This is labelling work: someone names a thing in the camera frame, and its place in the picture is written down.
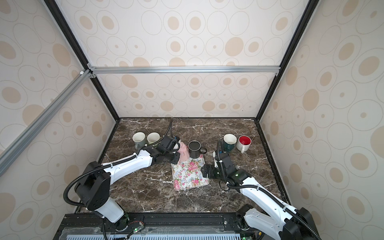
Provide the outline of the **pink mug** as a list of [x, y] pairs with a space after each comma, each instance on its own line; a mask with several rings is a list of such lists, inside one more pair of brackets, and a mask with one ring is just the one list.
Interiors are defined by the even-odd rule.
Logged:
[[178, 153], [180, 154], [179, 162], [178, 164], [181, 164], [183, 162], [186, 162], [190, 158], [189, 148], [186, 144], [180, 141], [180, 148], [178, 150]]

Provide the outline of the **light green mug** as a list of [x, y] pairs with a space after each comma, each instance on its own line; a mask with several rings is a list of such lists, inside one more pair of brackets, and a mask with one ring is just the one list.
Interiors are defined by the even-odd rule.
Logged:
[[150, 133], [147, 136], [148, 145], [152, 145], [152, 146], [156, 147], [157, 146], [156, 142], [159, 141], [160, 138], [161, 138], [161, 136], [159, 133], [156, 133], [156, 132]]

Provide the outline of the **dark green mug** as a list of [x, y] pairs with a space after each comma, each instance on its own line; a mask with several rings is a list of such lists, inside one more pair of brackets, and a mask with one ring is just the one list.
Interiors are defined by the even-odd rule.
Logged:
[[231, 152], [237, 143], [237, 137], [233, 134], [226, 134], [223, 137], [223, 151], [226, 153]]

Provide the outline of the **grey mug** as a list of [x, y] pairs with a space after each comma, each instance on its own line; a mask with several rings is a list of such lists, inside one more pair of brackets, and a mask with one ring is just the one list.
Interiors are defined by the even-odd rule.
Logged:
[[139, 150], [147, 144], [146, 134], [143, 132], [137, 132], [133, 135], [132, 140], [135, 143], [135, 149]]

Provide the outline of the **white mug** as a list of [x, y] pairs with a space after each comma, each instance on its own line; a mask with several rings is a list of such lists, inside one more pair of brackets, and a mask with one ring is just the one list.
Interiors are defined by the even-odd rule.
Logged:
[[243, 154], [249, 149], [251, 143], [252, 143], [252, 140], [250, 137], [240, 136], [237, 140], [236, 147], [237, 147], [238, 151], [240, 151], [241, 154]]

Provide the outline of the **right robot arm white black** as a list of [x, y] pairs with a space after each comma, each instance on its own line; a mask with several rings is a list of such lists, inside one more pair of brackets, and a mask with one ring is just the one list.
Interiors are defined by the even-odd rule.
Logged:
[[204, 178], [219, 179], [228, 189], [251, 199], [266, 213], [244, 206], [237, 212], [241, 229], [257, 229], [274, 240], [319, 240], [320, 235], [311, 213], [278, 199], [250, 173], [237, 169], [226, 153], [215, 155], [215, 164], [201, 167]]

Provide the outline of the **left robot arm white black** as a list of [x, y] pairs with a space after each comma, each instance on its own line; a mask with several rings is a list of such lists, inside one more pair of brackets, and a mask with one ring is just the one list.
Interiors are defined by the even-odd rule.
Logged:
[[180, 138], [164, 136], [156, 147], [145, 146], [138, 153], [107, 164], [92, 162], [73, 183], [75, 193], [89, 211], [106, 218], [110, 223], [123, 224], [126, 212], [110, 197], [110, 186], [135, 171], [162, 163], [179, 161]]

